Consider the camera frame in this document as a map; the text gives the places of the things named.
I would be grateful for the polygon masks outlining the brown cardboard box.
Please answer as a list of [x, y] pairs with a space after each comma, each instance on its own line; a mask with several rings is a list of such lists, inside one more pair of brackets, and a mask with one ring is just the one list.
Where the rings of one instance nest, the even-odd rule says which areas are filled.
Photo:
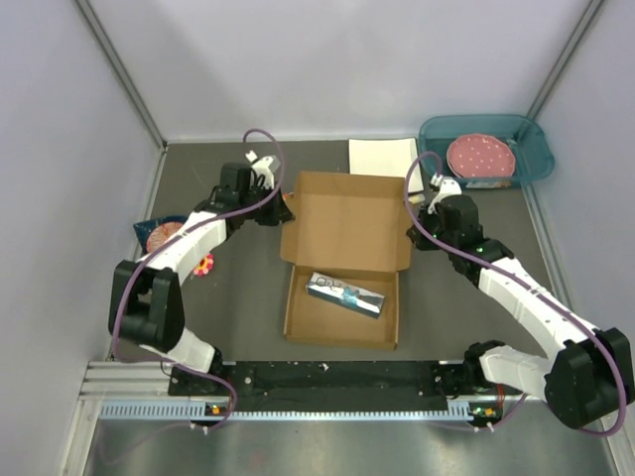
[[[301, 172], [286, 204], [281, 257], [292, 266], [284, 335], [290, 341], [392, 351], [399, 336], [399, 274], [409, 268], [412, 222], [403, 178]], [[384, 296], [377, 317], [312, 297], [313, 273]]]

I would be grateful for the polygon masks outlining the blue toothpaste box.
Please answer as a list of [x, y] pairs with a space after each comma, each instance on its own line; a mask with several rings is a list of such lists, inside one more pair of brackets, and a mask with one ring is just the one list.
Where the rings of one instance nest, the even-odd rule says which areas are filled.
[[378, 319], [385, 296], [360, 288], [318, 272], [313, 272], [306, 284], [307, 293], [315, 298]]

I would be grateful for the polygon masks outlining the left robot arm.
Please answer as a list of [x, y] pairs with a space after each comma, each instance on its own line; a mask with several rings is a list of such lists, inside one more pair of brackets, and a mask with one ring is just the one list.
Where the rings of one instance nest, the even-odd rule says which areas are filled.
[[223, 165], [219, 185], [176, 233], [138, 261], [120, 262], [111, 290], [111, 335], [190, 369], [202, 392], [218, 391], [225, 379], [221, 353], [187, 329], [182, 284], [245, 221], [274, 227], [294, 219], [280, 192], [280, 168], [274, 156]]

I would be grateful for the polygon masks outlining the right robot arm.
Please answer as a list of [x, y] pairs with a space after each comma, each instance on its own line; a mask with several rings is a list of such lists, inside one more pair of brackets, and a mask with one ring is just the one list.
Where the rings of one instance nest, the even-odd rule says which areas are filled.
[[462, 369], [465, 385], [477, 393], [495, 384], [512, 387], [540, 399], [562, 424], [579, 431], [615, 415], [601, 436], [621, 430], [634, 401], [628, 337], [580, 318], [540, 286], [508, 247], [485, 236], [469, 196], [447, 195], [410, 217], [415, 247], [445, 251], [454, 270], [500, 304], [544, 353], [530, 355], [499, 341], [474, 344]]

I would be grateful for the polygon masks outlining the pink dotted plate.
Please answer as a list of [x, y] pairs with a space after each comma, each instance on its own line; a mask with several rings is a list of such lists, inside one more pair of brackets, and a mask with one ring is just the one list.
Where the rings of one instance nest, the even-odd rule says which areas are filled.
[[516, 171], [516, 158], [510, 147], [486, 134], [466, 134], [447, 148], [446, 163], [464, 179], [510, 178]]

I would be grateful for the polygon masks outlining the pink flower plush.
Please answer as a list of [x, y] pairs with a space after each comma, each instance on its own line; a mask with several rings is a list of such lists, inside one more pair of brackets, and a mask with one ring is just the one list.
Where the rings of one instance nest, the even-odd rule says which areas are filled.
[[211, 272], [214, 266], [214, 256], [211, 253], [206, 254], [199, 263], [193, 268], [192, 273], [197, 277], [206, 276]]

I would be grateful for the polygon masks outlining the teal plastic bin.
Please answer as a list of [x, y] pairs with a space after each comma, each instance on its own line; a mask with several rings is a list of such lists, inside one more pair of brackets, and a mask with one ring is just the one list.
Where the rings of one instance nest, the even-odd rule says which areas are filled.
[[545, 179], [555, 159], [543, 129], [515, 114], [438, 116], [420, 128], [419, 152], [428, 175], [441, 173], [471, 189], [519, 188]]

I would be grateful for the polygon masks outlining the white square plate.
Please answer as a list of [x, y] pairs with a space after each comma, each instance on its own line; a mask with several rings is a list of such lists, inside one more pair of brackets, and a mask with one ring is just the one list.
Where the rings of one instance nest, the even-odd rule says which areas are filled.
[[349, 172], [353, 175], [404, 179], [418, 156], [416, 139], [348, 140]]

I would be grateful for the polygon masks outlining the blue bowl red inside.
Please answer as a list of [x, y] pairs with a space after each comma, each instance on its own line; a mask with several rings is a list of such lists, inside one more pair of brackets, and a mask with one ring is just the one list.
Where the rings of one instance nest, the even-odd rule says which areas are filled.
[[155, 251], [166, 243], [186, 223], [182, 215], [169, 215], [153, 218], [133, 224], [135, 236], [141, 246], [142, 254]]

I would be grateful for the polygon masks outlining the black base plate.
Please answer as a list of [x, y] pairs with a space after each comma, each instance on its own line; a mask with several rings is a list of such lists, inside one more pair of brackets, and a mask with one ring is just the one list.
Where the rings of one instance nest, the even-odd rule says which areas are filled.
[[439, 361], [238, 361], [220, 377], [240, 412], [442, 411], [483, 396], [503, 407], [505, 391], [470, 381], [460, 363]]

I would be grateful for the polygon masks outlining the aluminium frame rail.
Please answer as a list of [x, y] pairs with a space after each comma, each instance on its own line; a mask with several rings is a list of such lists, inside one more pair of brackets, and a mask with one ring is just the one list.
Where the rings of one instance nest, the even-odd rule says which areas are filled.
[[91, 364], [86, 370], [81, 393], [109, 397], [227, 397], [230, 391], [222, 384], [195, 376], [168, 364]]

